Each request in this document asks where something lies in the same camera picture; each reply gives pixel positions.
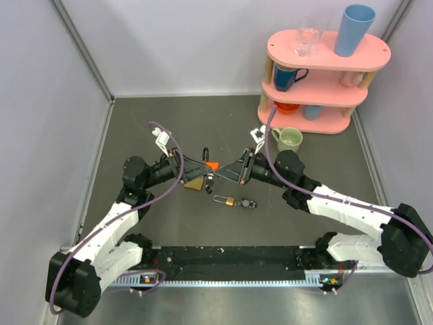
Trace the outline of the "large brass padlock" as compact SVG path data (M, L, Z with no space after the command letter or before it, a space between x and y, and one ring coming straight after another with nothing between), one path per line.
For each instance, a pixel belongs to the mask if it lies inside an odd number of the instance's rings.
M193 181L187 182L184 185L184 188L190 189L190 190L197 190L197 191L201 191L202 187L204 184L204 178L203 177L199 177Z

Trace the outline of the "orange black hook lock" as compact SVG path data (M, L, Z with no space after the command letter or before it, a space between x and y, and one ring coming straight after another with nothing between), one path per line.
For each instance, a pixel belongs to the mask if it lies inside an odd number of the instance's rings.
M202 160L207 167L211 168L212 172L215 172L220 167L218 162L210 161L210 151L207 147L205 147L202 151Z

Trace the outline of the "small padlock keys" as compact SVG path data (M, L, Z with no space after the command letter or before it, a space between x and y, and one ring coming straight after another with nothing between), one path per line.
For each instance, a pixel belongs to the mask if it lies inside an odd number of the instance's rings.
M206 175L205 191L207 194L212 194L212 187L214 185L214 173L208 173Z

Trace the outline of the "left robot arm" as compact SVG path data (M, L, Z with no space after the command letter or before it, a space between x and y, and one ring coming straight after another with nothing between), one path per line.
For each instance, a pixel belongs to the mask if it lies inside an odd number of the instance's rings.
M149 188L173 179L188 183L212 173L204 162L192 160L177 148L153 165L139 156L123 165L122 189L108 214L76 246L57 252L49 261L45 300L52 314L69 311L86 318L104 291L128 269L147 268L153 262L150 248L120 239L165 195L155 197Z

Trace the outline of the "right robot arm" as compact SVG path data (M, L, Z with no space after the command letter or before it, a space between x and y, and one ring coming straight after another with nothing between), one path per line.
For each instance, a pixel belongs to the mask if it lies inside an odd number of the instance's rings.
M339 194L304 175L298 155L285 150L274 163L262 153L245 149L235 162L216 175L246 185L251 179L283 188L282 198L293 209L333 219L361 232L359 236L327 233L316 243L318 264L333 267L339 261L382 262L392 271L414 278L432 252L432 234L418 212L408 204L397 208L369 204Z

